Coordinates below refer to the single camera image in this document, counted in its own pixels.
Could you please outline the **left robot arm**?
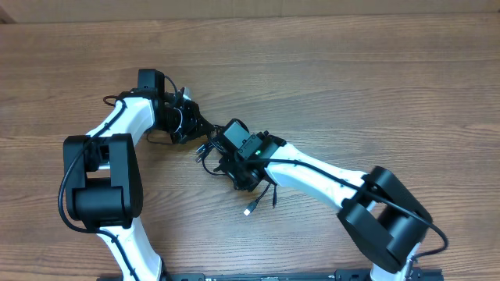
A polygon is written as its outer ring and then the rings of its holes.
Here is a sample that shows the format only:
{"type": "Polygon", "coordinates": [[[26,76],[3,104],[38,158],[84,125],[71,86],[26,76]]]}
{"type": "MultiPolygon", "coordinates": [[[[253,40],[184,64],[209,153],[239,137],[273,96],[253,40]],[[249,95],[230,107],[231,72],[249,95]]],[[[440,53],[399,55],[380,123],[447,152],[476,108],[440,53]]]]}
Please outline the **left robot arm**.
{"type": "Polygon", "coordinates": [[[157,69],[140,69],[137,86],[113,96],[114,109],[100,125],[63,142],[59,215],[70,229],[104,241],[121,280],[171,278],[141,222],[137,143],[151,130],[167,133],[171,144],[185,144],[215,129],[186,87],[166,91],[171,81],[157,69]]]}

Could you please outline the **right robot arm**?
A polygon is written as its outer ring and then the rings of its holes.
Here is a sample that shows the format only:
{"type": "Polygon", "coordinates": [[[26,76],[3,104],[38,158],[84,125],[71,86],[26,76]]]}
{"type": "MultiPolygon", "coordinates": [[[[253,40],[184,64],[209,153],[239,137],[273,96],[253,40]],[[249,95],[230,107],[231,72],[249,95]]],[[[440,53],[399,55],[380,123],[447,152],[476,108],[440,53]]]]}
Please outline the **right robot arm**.
{"type": "Polygon", "coordinates": [[[432,218],[389,170],[338,168],[269,134],[250,133],[232,119],[213,138],[218,170],[234,189],[253,191],[265,180],[292,187],[333,209],[357,248],[373,263],[371,280],[410,280],[416,252],[432,218]]]}

